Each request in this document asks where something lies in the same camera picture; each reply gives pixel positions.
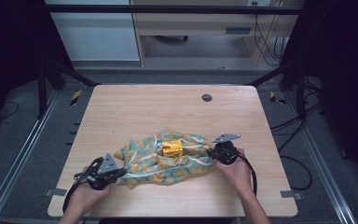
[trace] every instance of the round hole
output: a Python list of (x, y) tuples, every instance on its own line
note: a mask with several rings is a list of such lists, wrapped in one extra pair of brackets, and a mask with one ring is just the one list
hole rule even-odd
[(203, 94), (203, 95), (202, 95), (202, 100), (205, 101), (205, 102), (210, 102), (210, 101), (212, 101), (212, 95), (210, 95), (210, 94)]

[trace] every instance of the human hand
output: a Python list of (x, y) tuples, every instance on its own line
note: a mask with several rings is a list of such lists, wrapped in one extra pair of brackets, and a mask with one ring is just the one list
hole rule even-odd
[(102, 190), (96, 190), (92, 189), (87, 181), (80, 184), (72, 194), (60, 224), (77, 223), (79, 219), (88, 213), (94, 204), (109, 194), (113, 186), (113, 184), (110, 184)]
[[(237, 149), (245, 155), (243, 148)], [(226, 176), (228, 183), (238, 192), (239, 190), (252, 190), (251, 170), (241, 158), (237, 158), (232, 164), (225, 165), (216, 160), (216, 167)]]

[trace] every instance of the wooden table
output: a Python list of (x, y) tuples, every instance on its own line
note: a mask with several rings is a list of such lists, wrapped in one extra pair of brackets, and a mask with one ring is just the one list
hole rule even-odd
[[(210, 102), (203, 94), (212, 95)], [(140, 141), (162, 130), (202, 134), (213, 140), (237, 133), (235, 147), (257, 173), (257, 198), (270, 217), (297, 213), (257, 91), (250, 86), (101, 85), (91, 95), (57, 189), (69, 189), (74, 174), (94, 159), (113, 154), (130, 140)], [(119, 167), (123, 162), (116, 160)], [(64, 197), (53, 196), (48, 213), (62, 215)], [(241, 202), (213, 167), (205, 175), (171, 186), (141, 184), (129, 189), (118, 180), (114, 190), (88, 213), (90, 217), (243, 217)]]

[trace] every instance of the hand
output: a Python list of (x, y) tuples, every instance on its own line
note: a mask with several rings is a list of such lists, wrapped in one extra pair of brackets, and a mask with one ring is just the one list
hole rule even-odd
[[(237, 149), (241, 154), (245, 155), (243, 148)], [(236, 190), (250, 189), (251, 170), (249, 166), (241, 158), (237, 158), (232, 164), (225, 165), (220, 161), (216, 161), (216, 167), (226, 176), (228, 183)]]
[[(245, 155), (242, 148), (237, 149)], [(251, 170), (241, 158), (225, 165), (216, 161), (216, 167), (226, 176), (228, 183), (237, 191), (241, 199), (243, 213), (250, 224), (269, 224), (269, 218), (252, 190)]]
[(92, 189), (90, 185), (86, 182), (80, 184), (75, 192), (72, 194), (68, 207), (66, 208), (65, 213), (60, 220), (60, 224), (73, 224), (77, 223), (79, 219), (81, 219), (84, 215), (88, 213), (88, 211), (92, 208), (92, 206), (101, 200), (104, 196), (108, 195), (110, 190), (113, 188), (113, 184), (106, 186), (102, 190)]

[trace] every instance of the yellow clip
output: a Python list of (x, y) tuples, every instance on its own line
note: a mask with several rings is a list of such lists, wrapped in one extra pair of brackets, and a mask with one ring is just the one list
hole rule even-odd
[(183, 156), (181, 140), (162, 142), (162, 156), (177, 158)]

